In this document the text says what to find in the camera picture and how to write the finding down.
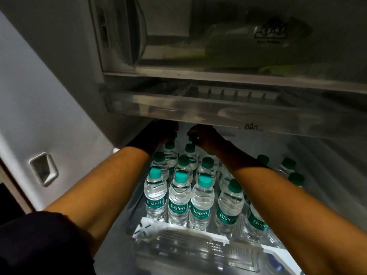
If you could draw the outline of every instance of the refrigerator shelf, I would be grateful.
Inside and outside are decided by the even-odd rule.
[[[276,274],[299,275],[301,269],[285,249],[247,242],[241,237],[245,216],[241,214],[231,236],[216,233],[213,220],[208,232],[176,226],[146,218],[145,197],[142,195],[131,214],[127,234],[133,239],[136,265],[152,273],[211,273],[211,274],[272,274],[268,254],[273,255],[284,269]]]
[[[363,98],[357,93],[182,80],[105,94],[108,110],[115,113],[365,142],[367,115],[351,101]]]

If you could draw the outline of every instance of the refrigerator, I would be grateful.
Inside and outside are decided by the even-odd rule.
[[[150,121],[213,125],[367,231],[366,0],[0,0],[0,159],[42,210]],[[302,274],[285,249],[144,218],[145,166],[97,274]],[[269,267],[267,255],[283,267]]]

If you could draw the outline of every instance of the white plastic divider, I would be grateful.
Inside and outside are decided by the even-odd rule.
[[[134,239],[138,238],[149,238],[150,236],[164,230],[172,228],[174,230],[182,230],[186,231],[190,234],[200,234],[207,237],[210,237],[214,241],[222,242],[223,245],[230,244],[230,240],[226,236],[213,234],[210,232],[204,232],[204,231],[198,231],[194,229],[190,229],[183,226],[177,226],[173,224],[169,224],[167,222],[161,222],[157,220],[152,220],[147,217],[142,217],[140,220],[140,223],[136,227],[132,237]],[[285,249],[279,249],[267,245],[261,244],[261,247],[263,251],[267,254],[273,255],[286,269],[289,273],[292,275],[300,275],[302,270],[298,266],[298,264],[295,262],[295,260],[292,258],[290,253]]]

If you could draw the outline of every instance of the green bottle cap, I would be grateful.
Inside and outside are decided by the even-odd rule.
[[[257,157],[257,160],[263,163],[265,166],[269,163],[269,157],[263,154],[259,154],[259,156]]]
[[[213,158],[210,158],[210,157],[204,157],[203,161],[201,162],[201,165],[205,169],[211,169],[214,166],[214,160]]]
[[[188,153],[195,152],[195,145],[194,144],[186,144],[185,151]]]
[[[229,182],[228,189],[233,193],[240,193],[242,191],[241,185],[239,185],[235,179]]]
[[[283,159],[282,165],[286,167],[287,169],[293,170],[294,167],[296,166],[296,161],[286,157]]]
[[[156,153],[154,153],[153,155],[153,160],[155,162],[163,162],[166,159],[166,157],[164,156],[164,153],[161,151],[157,151]]]
[[[178,164],[181,166],[188,166],[190,164],[190,158],[187,155],[181,155],[178,158]]]
[[[288,176],[288,180],[297,186],[303,186],[303,183],[305,182],[305,177],[299,173],[291,173]]]
[[[159,167],[152,167],[149,172],[149,177],[152,179],[158,179],[162,176],[162,171]]]
[[[187,172],[183,170],[178,170],[175,173],[175,181],[178,183],[185,183],[187,181]]]
[[[172,149],[174,149],[174,148],[175,148],[175,142],[173,142],[173,141],[168,141],[168,142],[164,145],[164,147],[165,147],[166,149],[168,149],[168,150],[172,150]]]
[[[208,174],[199,175],[199,185],[203,188],[211,187],[211,182],[213,178]]]

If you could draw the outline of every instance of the freezer compartment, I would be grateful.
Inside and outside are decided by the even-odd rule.
[[[91,0],[112,75],[366,89],[366,0]],[[351,85],[342,86],[348,90]]]
[[[318,138],[367,140],[365,95],[172,79],[129,91],[111,89],[108,110],[200,124]]]
[[[285,268],[279,274],[300,273],[287,250],[241,238],[243,214],[231,236],[217,234],[215,211],[214,207],[208,232],[192,230],[146,218],[143,194],[126,229],[132,237],[137,268],[159,274],[271,274],[267,256],[271,254]],[[270,244],[267,238],[263,243]]]

